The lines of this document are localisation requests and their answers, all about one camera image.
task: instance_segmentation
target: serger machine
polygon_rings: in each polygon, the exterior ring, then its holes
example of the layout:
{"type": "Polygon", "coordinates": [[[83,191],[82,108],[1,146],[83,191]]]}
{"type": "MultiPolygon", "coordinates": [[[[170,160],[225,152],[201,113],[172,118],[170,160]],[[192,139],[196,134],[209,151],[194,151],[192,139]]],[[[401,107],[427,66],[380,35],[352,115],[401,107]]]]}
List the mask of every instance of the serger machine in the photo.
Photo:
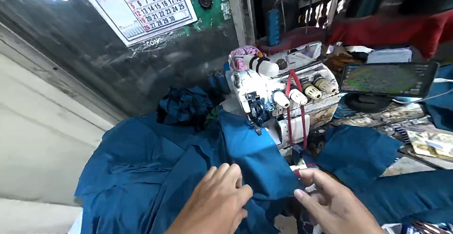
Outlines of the serger machine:
{"type": "Polygon", "coordinates": [[[258,135],[266,129],[282,154],[302,143],[310,129],[330,121],[340,100],[332,72],[300,48],[267,57],[230,56],[230,63],[242,58],[246,69],[227,77],[235,93],[224,109],[246,115],[258,135]]]}

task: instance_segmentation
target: red cloth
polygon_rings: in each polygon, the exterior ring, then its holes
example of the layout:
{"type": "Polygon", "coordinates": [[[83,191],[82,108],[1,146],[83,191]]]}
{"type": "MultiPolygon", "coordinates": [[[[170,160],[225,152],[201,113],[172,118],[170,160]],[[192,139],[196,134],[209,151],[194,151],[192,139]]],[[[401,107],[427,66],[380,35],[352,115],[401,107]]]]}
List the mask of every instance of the red cloth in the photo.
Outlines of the red cloth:
{"type": "Polygon", "coordinates": [[[439,43],[453,39],[453,10],[430,16],[403,16],[398,7],[382,9],[376,15],[363,18],[345,18],[340,13],[332,22],[327,44],[393,45],[408,43],[421,55],[432,58],[439,43]]]}

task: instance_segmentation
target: left hand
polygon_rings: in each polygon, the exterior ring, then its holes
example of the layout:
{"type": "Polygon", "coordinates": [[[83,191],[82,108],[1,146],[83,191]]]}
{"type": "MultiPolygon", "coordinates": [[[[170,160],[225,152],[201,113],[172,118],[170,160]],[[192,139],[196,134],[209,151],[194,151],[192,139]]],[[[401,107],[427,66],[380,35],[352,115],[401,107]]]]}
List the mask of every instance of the left hand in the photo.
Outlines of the left hand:
{"type": "Polygon", "coordinates": [[[231,234],[247,217],[242,207],[252,195],[237,164],[212,167],[165,234],[231,234]]]}

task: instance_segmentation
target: white wall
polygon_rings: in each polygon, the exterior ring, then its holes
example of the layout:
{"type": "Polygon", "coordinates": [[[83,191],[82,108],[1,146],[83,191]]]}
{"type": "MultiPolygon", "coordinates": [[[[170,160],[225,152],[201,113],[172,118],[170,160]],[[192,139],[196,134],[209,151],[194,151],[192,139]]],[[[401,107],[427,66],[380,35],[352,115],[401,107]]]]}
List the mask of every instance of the white wall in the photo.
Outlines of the white wall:
{"type": "Polygon", "coordinates": [[[65,234],[81,211],[80,207],[0,199],[0,233],[65,234]]]}
{"type": "Polygon", "coordinates": [[[78,177],[111,127],[0,54],[0,197],[75,205],[78,177]]]}

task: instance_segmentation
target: metal wall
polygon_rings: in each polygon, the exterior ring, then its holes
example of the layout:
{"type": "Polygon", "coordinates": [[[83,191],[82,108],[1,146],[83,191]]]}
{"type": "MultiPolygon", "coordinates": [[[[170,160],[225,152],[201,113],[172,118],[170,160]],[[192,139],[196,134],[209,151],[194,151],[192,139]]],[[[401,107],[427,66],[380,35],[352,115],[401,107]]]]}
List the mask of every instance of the metal wall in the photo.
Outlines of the metal wall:
{"type": "Polygon", "coordinates": [[[0,0],[0,22],[119,110],[144,115],[169,86],[208,89],[206,74],[238,46],[229,8],[193,5],[198,22],[132,47],[88,0],[0,0]]]}

